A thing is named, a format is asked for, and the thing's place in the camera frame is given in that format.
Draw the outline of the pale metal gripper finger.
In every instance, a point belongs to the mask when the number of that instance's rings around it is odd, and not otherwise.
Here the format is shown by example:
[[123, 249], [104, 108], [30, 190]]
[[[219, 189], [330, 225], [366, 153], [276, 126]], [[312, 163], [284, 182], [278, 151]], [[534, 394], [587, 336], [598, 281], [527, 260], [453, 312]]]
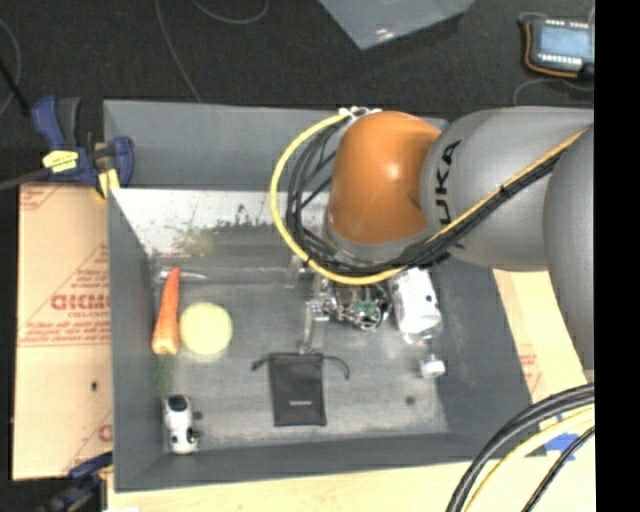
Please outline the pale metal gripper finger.
[[297, 343], [299, 353], [319, 352], [324, 348], [326, 337], [326, 311], [319, 299], [306, 303], [303, 337]]
[[286, 288], [310, 288], [312, 285], [313, 270], [310, 269], [299, 256], [293, 255], [289, 260], [286, 270]]

